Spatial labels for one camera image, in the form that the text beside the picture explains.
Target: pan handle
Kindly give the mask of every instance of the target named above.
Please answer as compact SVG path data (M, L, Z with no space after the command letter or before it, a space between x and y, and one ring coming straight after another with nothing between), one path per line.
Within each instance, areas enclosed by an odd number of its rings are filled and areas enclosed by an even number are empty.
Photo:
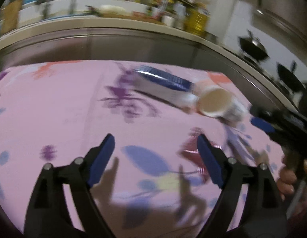
M253 33L249 29L247 30L247 32L248 32L249 36L251 37L251 39L253 39Z
M297 63L295 61L293 61L292 64L291 64L291 72L294 73L296 68L297 68Z

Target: yellow bottle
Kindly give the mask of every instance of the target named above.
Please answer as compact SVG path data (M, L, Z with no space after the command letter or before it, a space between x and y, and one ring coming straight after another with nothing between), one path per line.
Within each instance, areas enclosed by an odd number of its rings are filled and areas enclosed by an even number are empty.
M207 10L203 8L191 9L186 31L197 36L203 36L208 19Z

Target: white tile wall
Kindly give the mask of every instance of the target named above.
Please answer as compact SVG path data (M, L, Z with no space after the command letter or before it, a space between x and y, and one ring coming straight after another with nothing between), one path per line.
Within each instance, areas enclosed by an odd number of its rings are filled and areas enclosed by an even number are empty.
M235 1L236 0L216 0L213 5L211 12L212 17L206 26L206 31L217 36L219 40L223 39L225 30L230 23Z
M261 43L264 45L268 55L270 56L267 61L261 63L261 66L266 71L268 71L272 76L277 78L277 62L283 64L285 67L290 69L291 63L294 60L297 63L295 75L300 81L307 81L307 66L283 44L278 42L276 39L274 39L267 33L253 26L253 11L255 9L255 4L256 0L236 1L233 9L231 22L222 41L223 45L228 47L232 51L239 52L240 47L238 44L238 37L247 36L247 29L249 29L253 32L254 36L258 37L261 40Z

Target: hand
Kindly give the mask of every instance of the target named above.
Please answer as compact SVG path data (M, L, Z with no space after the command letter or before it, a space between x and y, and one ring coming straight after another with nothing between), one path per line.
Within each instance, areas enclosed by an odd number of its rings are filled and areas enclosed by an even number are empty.
M304 170L307 174L307 159L304 160ZM295 173L286 167L282 168L279 173L279 179L277 181L277 187L281 192L282 199L285 199L285 195L291 195L294 193L293 184L297 181ZM296 206L294 215L301 213L307 208L307 186L302 194L299 203Z

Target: blue gripper pad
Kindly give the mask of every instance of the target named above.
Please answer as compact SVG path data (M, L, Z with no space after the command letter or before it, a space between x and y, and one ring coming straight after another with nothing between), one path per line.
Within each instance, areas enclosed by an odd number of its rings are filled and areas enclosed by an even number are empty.
M253 117L251 119L251 124L256 126L259 129L263 130L266 133L275 132L274 127L270 123L263 120L262 118Z
M205 142L202 135L198 137L197 148L200 153L200 156L205 164L211 180L214 184L217 184L219 188L222 188L224 185L224 180L222 177L222 168L218 161L215 159L212 148L209 148L209 145Z
M101 151L99 152L90 167L90 178L87 181L89 187L92 187L94 184L97 184L105 171L106 165L115 148L114 136L110 135L108 139L105 140L105 143L101 144L101 147Z

